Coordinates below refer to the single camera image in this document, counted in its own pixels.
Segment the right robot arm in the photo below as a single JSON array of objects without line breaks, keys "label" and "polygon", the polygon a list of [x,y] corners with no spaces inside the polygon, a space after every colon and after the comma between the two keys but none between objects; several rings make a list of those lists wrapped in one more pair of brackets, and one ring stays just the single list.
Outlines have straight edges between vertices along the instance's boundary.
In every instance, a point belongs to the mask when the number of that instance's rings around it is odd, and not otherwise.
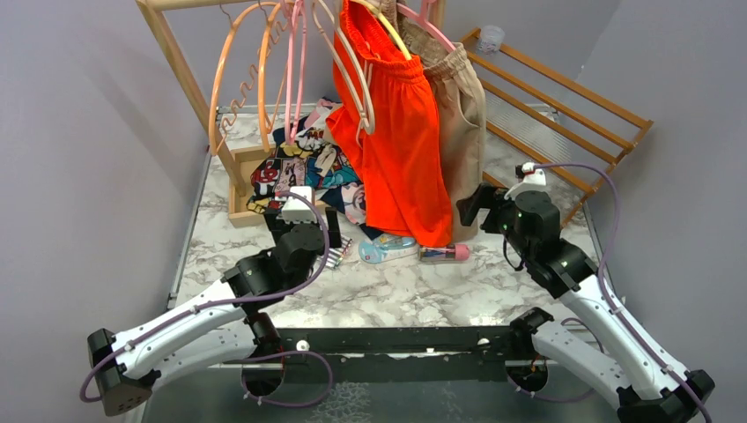
[{"label": "right robot arm", "polygon": [[601,342],[596,349],[540,308],[511,324],[510,351],[528,359],[535,353],[556,361],[584,381],[615,409],[621,422],[687,422],[705,412],[715,388],[704,370],[689,370],[647,334],[597,277],[595,262],[562,238],[560,213],[542,191],[510,196],[507,189],[482,183],[457,203],[460,221],[501,234],[521,258],[521,268],[552,298],[570,309]]}]

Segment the comic print shorts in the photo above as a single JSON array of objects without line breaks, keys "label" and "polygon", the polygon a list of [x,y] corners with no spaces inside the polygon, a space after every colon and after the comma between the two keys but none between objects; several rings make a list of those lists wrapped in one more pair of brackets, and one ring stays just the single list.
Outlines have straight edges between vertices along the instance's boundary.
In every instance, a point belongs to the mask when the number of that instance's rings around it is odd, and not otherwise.
[{"label": "comic print shorts", "polygon": [[366,197],[363,182],[351,162],[323,127],[310,127],[295,141],[280,143],[277,149],[251,174],[255,192],[246,202],[250,212],[277,209],[277,192],[296,186],[322,190],[322,201],[338,208],[353,224],[366,223]]}]

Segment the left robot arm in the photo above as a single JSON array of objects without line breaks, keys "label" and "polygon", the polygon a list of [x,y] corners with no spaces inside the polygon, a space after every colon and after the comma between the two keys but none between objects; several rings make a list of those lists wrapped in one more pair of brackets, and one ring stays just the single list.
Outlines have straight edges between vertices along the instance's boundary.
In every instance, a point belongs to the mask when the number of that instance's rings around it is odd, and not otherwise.
[{"label": "left robot arm", "polygon": [[278,334],[264,309],[314,282],[342,240],[337,211],[320,210],[299,194],[287,194],[280,211],[264,218],[272,248],[242,258],[196,297],[147,323],[89,334],[91,370],[80,400],[119,416],[201,367],[276,355]]}]

